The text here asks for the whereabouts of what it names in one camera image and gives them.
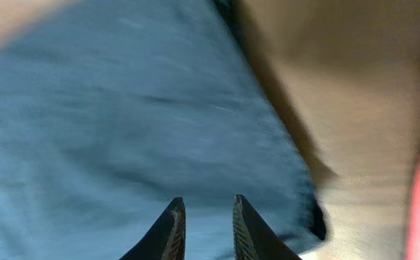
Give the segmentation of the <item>navy blue shorts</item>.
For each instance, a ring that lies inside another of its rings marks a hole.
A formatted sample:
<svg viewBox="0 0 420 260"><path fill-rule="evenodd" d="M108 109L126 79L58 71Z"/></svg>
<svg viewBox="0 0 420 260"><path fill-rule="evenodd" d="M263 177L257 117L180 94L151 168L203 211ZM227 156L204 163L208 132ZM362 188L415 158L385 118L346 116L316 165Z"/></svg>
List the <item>navy blue shorts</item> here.
<svg viewBox="0 0 420 260"><path fill-rule="evenodd" d="M80 1L0 50L0 259L117 259L166 205L231 259L243 194L294 252L309 169L210 1Z"/></svg>

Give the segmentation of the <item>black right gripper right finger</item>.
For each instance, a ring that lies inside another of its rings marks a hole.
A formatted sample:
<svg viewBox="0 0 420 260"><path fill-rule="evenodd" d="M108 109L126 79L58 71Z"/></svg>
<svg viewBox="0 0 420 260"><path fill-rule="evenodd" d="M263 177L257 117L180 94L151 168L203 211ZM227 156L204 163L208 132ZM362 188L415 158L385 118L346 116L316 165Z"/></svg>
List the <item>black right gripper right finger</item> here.
<svg viewBox="0 0 420 260"><path fill-rule="evenodd" d="M301 260L241 194L233 202L233 247L235 260Z"/></svg>

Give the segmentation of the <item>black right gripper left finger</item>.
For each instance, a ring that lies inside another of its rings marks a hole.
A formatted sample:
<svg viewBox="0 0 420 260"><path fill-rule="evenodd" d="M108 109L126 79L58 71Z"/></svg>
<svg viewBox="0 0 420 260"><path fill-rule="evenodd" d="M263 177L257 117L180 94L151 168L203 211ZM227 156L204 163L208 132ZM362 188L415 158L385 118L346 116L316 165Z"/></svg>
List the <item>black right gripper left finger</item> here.
<svg viewBox="0 0 420 260"><path fill-rule="evenodd" d="M185 245L185 205L181 197L176 197L143 238L119 260L184 260Z"/></svg>

